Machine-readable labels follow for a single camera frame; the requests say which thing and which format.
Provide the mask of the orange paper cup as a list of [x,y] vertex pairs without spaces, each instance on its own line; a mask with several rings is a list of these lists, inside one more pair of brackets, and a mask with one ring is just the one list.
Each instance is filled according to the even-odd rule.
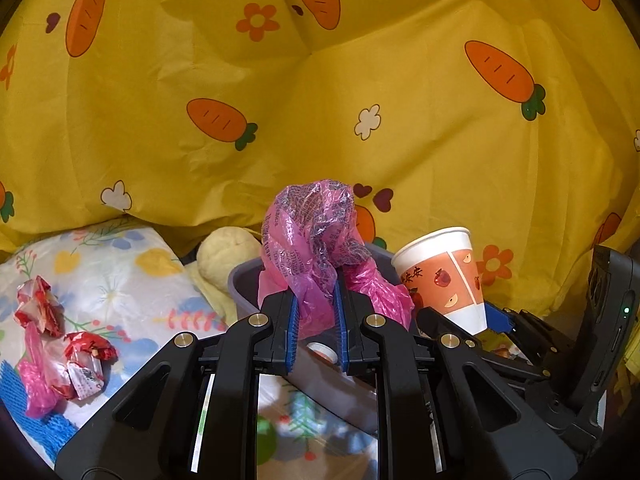
[[468,229],[454,226],[426,234],[399,249],[392,266],[414,310],[432,308],[471,335],[488,329]]

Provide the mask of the small pink plastic bag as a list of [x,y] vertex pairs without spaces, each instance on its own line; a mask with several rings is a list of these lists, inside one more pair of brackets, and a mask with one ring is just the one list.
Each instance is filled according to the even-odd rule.
[[17,371],[27,394],[25,414],[43,418],[56,406],[73,400],[76,391],[70,381],[61,339],[37,332],[34,324],[25,328],[26,356]]

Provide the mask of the red white candy wrapper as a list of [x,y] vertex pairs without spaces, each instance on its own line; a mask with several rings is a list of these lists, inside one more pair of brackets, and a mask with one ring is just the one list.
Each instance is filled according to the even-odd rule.
[[15,321],[23,328],[34,324],[38,333],[58,338],[63,335],[63,307],[40,275],[17,287]]

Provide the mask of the purple plastic bin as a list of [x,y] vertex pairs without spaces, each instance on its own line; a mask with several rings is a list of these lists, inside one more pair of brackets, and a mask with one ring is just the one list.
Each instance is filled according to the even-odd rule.
[[[236,266],[230,273],[228,289],[238,318],[258,311],[258,278],[264,270],[259,258]],[[371,375],[350,377],[337,363],[336,331],[299,339],[296,361],[286,380],[322,408],[370,436],[378,432],[378,400]]]

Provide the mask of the floral bed sheet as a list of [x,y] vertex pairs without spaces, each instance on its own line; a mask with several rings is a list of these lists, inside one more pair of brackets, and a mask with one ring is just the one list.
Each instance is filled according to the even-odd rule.
[[[26,396],[14,370],[24,358],[24,330],[15,321],[17,289],[41,276],[63,307],[66,332],[96,333],[118,358],[105,387],[85,401],[61,404],[81,427],[163,347],[187,330],[218,335],[238,319],[225,296],[208,302],[191,274],[155,230],[122,218],[30,244],[1,266],[1,396],[13,402],[1,426],[51,472],[55,456],[29,433]],[[257,463],[261,479],[374,479],[375,437],[349,425],[283,378],[262,376],[258,390]]]

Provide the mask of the yellow plush toy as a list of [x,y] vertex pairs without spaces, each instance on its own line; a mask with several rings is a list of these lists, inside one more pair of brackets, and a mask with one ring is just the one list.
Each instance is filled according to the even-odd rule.
[[228,294],[229,276],[240,264],[260,256],[262,244],[246,229],[224,226],[211,232],[196,253],[196,267],[202,279]]

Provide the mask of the yellow carrot print curtain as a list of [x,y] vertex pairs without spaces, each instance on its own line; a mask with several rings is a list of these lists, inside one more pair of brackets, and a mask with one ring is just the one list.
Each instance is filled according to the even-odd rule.
[[1,35],[1,251],[129,214],[187,252],[354,186],[397,250],[471,231],[544,314],[639,237],[639,48],[613,0],[22,0]]

